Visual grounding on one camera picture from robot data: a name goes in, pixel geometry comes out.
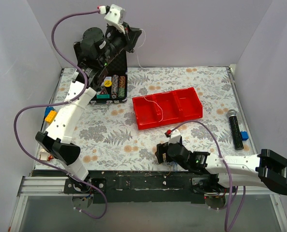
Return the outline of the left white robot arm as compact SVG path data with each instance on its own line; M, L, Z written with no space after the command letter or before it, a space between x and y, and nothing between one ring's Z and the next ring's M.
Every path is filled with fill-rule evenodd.
M107 26L106 32L100 28L87 29L82 41L74 43L78 67L85 72L78 74L70 84L70 89L63 105L45 132L36 134L36 141L54 158L59 160L65 170L77 179L75 188L80 193L91 189L89 173L79 159L80 147L72 143L75 127L86 106L96 96L97 89L109 72L107 66L114 60L120 62L120 54L132 53L142 30L123 24L124 33L114 26Z

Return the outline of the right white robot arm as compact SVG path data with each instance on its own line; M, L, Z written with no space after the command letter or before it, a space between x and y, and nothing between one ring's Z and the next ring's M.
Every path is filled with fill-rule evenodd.
M213 192L229 186L255 186L287 196L287 159L269 149L222 159L208 152L191 152L179 143L164 143L156 146L155 156L158 163L175 162L191 173L214 175L207 180Z

